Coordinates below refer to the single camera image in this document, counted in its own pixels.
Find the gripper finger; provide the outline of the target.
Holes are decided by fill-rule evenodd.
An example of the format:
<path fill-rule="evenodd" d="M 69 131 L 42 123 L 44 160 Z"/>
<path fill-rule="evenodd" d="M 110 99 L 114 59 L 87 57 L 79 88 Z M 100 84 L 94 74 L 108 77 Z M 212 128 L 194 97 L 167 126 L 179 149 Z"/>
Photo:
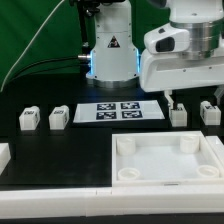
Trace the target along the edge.
<path fill-rule="evenodd" d="M 170 109 L 174 109 L 174 100 L 172 99 L 172 90 L 165 90 L 164 91 L 164 96 L 168 101 L 168 107 Z"/>
<path fill-rule="evenodd" d="M 224 96 L 224 85 L 219 86 L 216 89 L 214 95 L 216 97 L 217 104 L 220 104 L 221 103 L 221 98 Z"/>

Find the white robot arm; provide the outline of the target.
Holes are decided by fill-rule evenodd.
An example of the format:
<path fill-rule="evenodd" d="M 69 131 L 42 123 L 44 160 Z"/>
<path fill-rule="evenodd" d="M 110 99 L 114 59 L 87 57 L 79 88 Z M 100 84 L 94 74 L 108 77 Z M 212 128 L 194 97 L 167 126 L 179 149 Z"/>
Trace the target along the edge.
<path fill-rule="evenodd" d="M 222 0 L 148 0 L 170 10 L 169 22 L 132 43 L 129 0 L 100 0 L 88 81 L 115 88 L 135 79 L 146 92 L 224 84 Z"/>

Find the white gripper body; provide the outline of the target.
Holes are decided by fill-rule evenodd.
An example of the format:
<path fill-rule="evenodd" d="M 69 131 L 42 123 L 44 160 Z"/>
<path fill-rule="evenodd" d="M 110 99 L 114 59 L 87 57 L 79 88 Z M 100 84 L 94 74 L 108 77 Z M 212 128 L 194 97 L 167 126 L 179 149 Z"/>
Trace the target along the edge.
<path fill-rule="evenodd" d="M 140 86 L 145 92 L 224 84 L 219 23 L 167 23 L 144 36 Z"/>

